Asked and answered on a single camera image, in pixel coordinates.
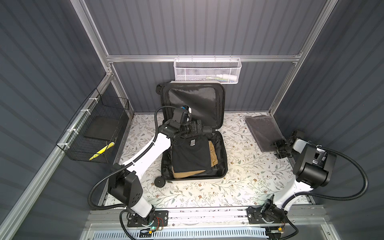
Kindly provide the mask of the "black t-shirt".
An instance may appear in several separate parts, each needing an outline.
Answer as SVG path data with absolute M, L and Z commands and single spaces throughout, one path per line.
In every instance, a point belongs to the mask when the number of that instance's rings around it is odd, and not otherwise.
M 209 140 L 204 135 L 179 139 L 171 148 L 175 173 L 206 171 L 211 168 Z

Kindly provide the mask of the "grey towel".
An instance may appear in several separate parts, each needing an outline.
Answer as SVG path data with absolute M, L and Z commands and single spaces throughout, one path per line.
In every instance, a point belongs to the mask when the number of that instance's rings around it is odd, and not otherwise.
M 272 116 L 247 116 L 245 122 L 263 153 L 275 151 L 275 142 L 286 140 Z

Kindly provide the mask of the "black carry-on suitcase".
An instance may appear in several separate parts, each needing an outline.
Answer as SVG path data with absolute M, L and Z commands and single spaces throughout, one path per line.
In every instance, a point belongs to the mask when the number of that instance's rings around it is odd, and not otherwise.
M 223 178 L 228 171 L 228 158 L 224 139 L 219 131 L 224 122 L 225 89 L 221 84 L 208 83 L 166 83 L 159 84 L 156 92 L 160 95 L 163 106 L 163 123 L 173 117 L 170 106 L 181 107 L 184 105 L 192 109 L 194 121 L 202 120 L 204 126 L 211 127 L 211 134 L 204 134 L 214 145 L 219 163 L 207 173 L 192 177 L 176 179 L 173 176 L 171 166 L 171 148 L 179 139 L 176 138 L 171 147 L 163 153 L 161 161 L 161 175 L 154 181 L 155 186 L 162 188 L 166 181 L 179 180 L 211 180 Z

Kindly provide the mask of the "tan shorts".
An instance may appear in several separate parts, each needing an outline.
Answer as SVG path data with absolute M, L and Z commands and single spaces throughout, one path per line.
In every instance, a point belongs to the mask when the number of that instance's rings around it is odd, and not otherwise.
M 218 161 L 218 157 L 217 157 L 216 152 L 215 152 L 214 145 L 211 141 L 209 141 L 209 147 L 210 147 L 210 157 L 211 157 L 211 168 L 210 169 L 208 169 L 206 171 L 175 173 L 173 166 L 171 166 L 171 170 L 172 170 L 174 178 L 176 178 L 176 179 L 188 178 L 188 177 L 192 177 L 192 176 L 195 176 L 198 174 L 207 173 L 208 171 L 212 170 L 213 167 L 215 167 L 219 163 L 219 161 Z

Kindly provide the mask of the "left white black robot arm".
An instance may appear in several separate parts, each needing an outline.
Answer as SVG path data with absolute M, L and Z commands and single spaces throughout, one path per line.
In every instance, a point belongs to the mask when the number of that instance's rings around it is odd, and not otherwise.
M 122 208 L 122 214 L 133 214 L 139 218 L 141 224 L 151 226 L 156 210 L 143 197 L 141 178 L 152 163 L 171 147 L 176 138 L 203 132 L 202 123 L 193 120 L 189 106 L 169 108 L 173 110 L 173 117 L 162 125 L 158 123 L 158 110 L 155 111 L 155 134 L 145 147 L 121 165 L 114 164 L 112 172 L 91 188 L 87 201 L 93 210 Z M 94 192 L 104 181 L 108 181 L 109 194 L 119 199 L 119 204 L 100 206 L 93 202 Z

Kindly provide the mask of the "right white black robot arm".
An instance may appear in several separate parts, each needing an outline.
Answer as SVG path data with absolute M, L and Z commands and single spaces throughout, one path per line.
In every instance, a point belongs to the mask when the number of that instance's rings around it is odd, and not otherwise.
M 338 151 L 315 145 L 301 138 L 294 138 L 285 147 L 288 153 L 296 156 L 293 173 L 295 178 L 281 191 L 273 194 L 261 208 L 263 221 L 272 224 L 284 222 L 284 215 L 290 210 L 292 201 L 302 195 L 315 196 L 333 201 L 351 201 L 362 197 L 369 188 L 368 175 L 364 169 L 351 157 Z M 325 187 L 331 180 L 337 157 L 341 157 L 350 162 L 360 172 L 363 178 L 362 189 L 351 196 L 334 197 L 311 193 L 318 187 Z

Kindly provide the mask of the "white tube in basket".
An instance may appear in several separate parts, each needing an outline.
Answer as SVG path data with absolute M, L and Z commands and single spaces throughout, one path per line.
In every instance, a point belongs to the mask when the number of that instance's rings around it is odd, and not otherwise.
M 239 77 L 237 75 L 222 74 L 216 75 L 213 78 L 214 80 L 219 81 L 221 83 L 236 84 L 238 82 Z

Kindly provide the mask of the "yellow black striped item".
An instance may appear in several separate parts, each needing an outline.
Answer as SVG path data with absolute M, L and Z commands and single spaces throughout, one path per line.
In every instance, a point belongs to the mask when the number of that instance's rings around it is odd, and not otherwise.
M 105 153 L 105 151 L 107 151 L 108 149 L 112 148 L 113 146 L 115 145 L 114 142 L 110 142 L 108 145 L 106 145 L 104 148 L 102 148 L 101 150 L 99 150 L 97 153 L 95 153 L 91 158 L 89 158 L 89 160 L 93 160 L 95 158 L 97 158 L 98 156 L 102 155 Z

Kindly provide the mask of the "black flat pad in basket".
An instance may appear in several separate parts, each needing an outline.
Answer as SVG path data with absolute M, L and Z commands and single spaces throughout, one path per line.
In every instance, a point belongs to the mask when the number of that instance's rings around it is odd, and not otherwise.
M 84 137 L 97 140 L 112 140 L 118 132 L 120 121 L 107 117 L 96 117 L 86 130 Z

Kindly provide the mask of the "white perforated vent panel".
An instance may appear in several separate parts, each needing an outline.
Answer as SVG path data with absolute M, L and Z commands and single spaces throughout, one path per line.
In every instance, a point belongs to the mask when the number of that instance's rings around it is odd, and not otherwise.
M 267 240 L 264 228 L 197 228 L 197 229 L 165 229 L 152 234 L 142 234 L 139 230 L 130 230 L 136 240 L 202 240 L 202 239 L 261 239 Z

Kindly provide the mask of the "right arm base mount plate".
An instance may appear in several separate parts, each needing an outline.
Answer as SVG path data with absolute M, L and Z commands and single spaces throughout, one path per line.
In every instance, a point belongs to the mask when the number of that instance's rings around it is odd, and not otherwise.
M 283 212 L 279 208 L 248 207 L 246 209 L 250 224 L 285 224 Z

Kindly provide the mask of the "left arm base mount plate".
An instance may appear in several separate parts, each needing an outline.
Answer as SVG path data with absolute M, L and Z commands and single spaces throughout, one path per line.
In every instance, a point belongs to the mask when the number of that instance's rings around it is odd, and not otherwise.
M 127 227 L 166 227 L 169 220 L 169 211 L 155 210 L 147 218 L 140 215 L 129 215 Z

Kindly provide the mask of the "aluminium front rail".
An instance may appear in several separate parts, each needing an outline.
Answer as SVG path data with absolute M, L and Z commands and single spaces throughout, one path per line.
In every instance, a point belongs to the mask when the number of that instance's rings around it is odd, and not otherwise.
M 168 216 L 163 220 L 154 220 L 155 226 L 167 228 L 206 228 L 240 227 L 265 225 L 258 207 L 209 207 L 209 208 L 169 208 Z M 119 228 L 121 210 L 91 211 L 85 228 Z M 322 205 L 294 205 L 288 217 L 296 225 L 323 224 L 330 220 Z

